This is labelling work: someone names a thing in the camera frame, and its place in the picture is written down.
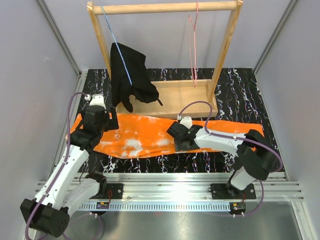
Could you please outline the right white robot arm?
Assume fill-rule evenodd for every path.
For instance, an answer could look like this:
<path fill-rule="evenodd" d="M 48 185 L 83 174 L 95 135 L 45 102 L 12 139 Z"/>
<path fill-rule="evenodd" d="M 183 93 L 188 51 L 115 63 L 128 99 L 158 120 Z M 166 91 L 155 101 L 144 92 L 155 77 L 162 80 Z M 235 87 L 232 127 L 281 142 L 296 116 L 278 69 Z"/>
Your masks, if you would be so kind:
<path fill-rule="evenodd" d="M 175 121 L 166 131 L 174 139 L 177 152 L 211 149 L 233 155 L 239 163 L 223 187 L 211 187 L 219 198 L 241 199 L 255 181 L 265 181 L 269 174 L 283 168 L 280 155 L 266 142 L 265 137 L 251 129 L 248 133 L 227 133 L 204 126 L 187 126 Z"/>

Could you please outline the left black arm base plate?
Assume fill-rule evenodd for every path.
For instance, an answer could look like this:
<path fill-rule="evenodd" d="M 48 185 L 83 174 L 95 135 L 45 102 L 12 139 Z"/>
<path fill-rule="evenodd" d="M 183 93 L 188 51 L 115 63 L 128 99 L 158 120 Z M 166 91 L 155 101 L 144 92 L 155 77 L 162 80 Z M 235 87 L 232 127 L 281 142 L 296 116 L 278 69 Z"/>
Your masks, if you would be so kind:
<path fill-rule="evenodd" d="M 106 196 L 111 199 L 121 200 L 123 198 L 124 185 L 122 183 L 108 183 L 106 188 Z"/>

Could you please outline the orange tie-dye trousers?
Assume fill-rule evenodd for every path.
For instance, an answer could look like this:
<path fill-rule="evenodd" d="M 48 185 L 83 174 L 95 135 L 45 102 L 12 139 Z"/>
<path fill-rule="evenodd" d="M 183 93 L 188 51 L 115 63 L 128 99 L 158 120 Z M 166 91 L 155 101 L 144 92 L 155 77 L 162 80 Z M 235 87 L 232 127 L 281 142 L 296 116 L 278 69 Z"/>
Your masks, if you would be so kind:
<path fill-rule="evenodd" d="M 175 120 L 137 114 L 117 115 L 119 129 L 103 133 L 95 152 L 120 159 L 151 158 L 177 154 L 174 139 L 167 130 Z M 230 134 L 256 130 L 264 137 L 263 127 L 255 123 L 209 120 L 208 129 Z"/>

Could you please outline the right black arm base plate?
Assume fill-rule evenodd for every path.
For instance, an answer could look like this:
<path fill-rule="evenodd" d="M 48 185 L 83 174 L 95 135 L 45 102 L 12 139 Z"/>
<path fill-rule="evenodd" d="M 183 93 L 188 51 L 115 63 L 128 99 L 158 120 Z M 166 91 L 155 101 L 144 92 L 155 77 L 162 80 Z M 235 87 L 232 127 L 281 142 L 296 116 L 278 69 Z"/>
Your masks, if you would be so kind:
<path fill-rule="evenodd" d="M 226 183 L 212 183 L 207 189 L 211 193 L 213 200 L 255 200 L 256 191 L 254 185 L 249 184 L 244 190 L 238 190 Z"/>

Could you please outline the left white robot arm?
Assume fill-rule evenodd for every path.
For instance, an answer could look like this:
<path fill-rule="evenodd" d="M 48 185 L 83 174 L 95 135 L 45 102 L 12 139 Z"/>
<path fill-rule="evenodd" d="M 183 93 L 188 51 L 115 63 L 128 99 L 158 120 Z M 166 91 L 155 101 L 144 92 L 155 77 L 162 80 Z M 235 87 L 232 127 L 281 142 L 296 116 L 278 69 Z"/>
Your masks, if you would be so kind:
<path fill-rule="evenodd" d="M 67 146 L 58 165 L 33 199 L 20 205 L 26 222 L 25 238 L 29 229 L 58 238 L 65 232 L 71 216 L 86 200 L 110 195 L 107 179 L 101 173 L 90 172 L 74 190 L 68 191 L 75 174 L 89 158 L 107 131 L 119 129 L 117 112 L 102 105 L 91 105 L 81 112 L 81 120 L 73 132 L 68 132 Z"/>

